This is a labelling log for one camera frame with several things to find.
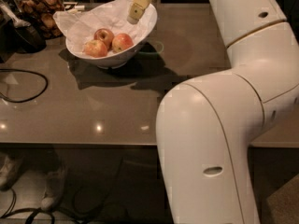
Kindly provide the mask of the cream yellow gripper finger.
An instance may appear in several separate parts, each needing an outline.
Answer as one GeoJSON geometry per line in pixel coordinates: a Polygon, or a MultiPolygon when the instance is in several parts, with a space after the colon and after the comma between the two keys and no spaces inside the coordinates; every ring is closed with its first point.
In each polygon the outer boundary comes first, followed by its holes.
{"type": "Polygon", "coordinates": [[[131,24],[137,24],[143,17],[145,10],[148,8],[152,0],[133,0],[129,8],[127,20],[131,24]]]}

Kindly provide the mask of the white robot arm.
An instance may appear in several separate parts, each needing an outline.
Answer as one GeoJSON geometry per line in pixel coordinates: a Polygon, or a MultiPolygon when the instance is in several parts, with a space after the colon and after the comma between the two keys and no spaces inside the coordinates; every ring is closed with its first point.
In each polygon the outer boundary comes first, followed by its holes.
{"type": "Polygon", "coordinates": [[[209,0],[230,69],[178,84],[156,140],[175,224],[260,224],[248,147],[290,113],[299,48],[276,0],[209,0]]]}

